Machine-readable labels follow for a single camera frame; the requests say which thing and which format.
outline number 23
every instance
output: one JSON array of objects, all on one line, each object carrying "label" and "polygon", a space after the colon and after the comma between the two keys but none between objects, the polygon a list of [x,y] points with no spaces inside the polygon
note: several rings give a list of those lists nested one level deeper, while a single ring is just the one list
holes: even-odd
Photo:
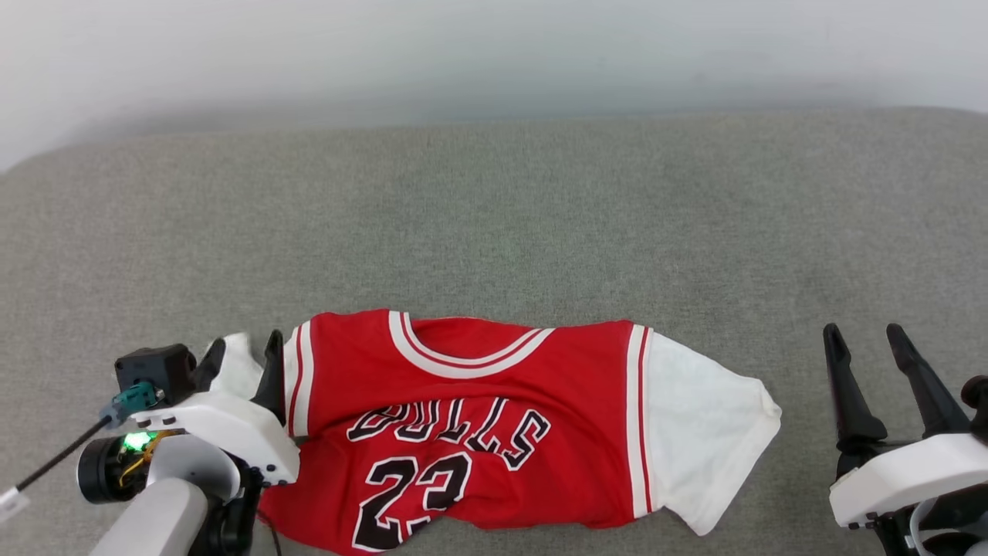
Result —
[{"label": "number 23", "polygon": [[422,510],[444,511],[463,498],[466,482],[470,478],[473,460],[466,452],[458,452],[442,457],[419,475],[419,462],[415,457],[392,457],[378,461],[370,468],[365,482],[369,485],[383,485],[387,479],[395,479],[395,484],[386,491],[361,502],[357,527],[354,529],[355,548],[382,552],[396,548],[402,541],[422,528],[431,518],[424,515],[404,523],[400,519],[384,515],[401,495],[415,481],[416,485],[434,485],[441,475],[446,475],[446,483],[426,489],[422,496]]}]

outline white wall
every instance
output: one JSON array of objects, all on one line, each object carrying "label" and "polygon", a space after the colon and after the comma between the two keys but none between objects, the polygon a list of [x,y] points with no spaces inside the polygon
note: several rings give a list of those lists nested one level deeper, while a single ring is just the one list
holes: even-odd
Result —
[{"label": "white wall", "polygon": [[988,111],[988,2],[0,0],[0,170],[151,133],[903,104]]}]

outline white sleeve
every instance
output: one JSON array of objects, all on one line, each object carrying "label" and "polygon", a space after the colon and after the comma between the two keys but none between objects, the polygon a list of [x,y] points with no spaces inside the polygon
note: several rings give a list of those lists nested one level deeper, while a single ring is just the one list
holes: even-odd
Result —
[{"label": "white sleeve", "polygon": [[779,431],[782,410],[762,381],[662,334],[643,336],[640,422],[650,509],[668,508],[705,535]]}]

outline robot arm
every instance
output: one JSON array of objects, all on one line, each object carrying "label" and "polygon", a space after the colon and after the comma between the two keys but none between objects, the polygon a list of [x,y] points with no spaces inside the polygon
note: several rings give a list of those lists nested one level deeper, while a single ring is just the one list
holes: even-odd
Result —
[{"label": "robot arm", "polygon": [[[130,416],[142,433],[94,440],[83,450],[83,496],[94,504],[132,499],[92,554],[249,552],[262,490],[298,477],[298,448],[283,428],[283,344],[273,332],[252,400],[209,390],[229,365],[243,362],[225,357],[223,340],[198,366],[183,345],[118,360],[121,389],[153,385],[159,402]],[[141,437],[136,446],[134,436]]]},{"label": "robot arm", "polygon": [[[926,431],[918,442],[886,442],[851,372],[851,352],[835,324],[823,331],[837,420],[837,481],[830,505],[838,524],[873,529],[888,556],[988,553],[988,377],[971,379],[962,399],[950,396],[898,324],[886,330],[896,365],[909,378]],[[925,531],[955,529],[929,536]]]}]

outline jersey neckline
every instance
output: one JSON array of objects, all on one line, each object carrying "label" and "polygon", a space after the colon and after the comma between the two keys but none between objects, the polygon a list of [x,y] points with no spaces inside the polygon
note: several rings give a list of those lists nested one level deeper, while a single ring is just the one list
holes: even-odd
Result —
[{"label": "jersey neckline", "polygon": [[474,359],[452,357],[427,347],[415,335],[408,313],[389,311],[387,326],[391,340],[409,363],[445,378],[468,379],[493,375],[514,367],[532,355],[555,328],[532,328],[504,349]]}]

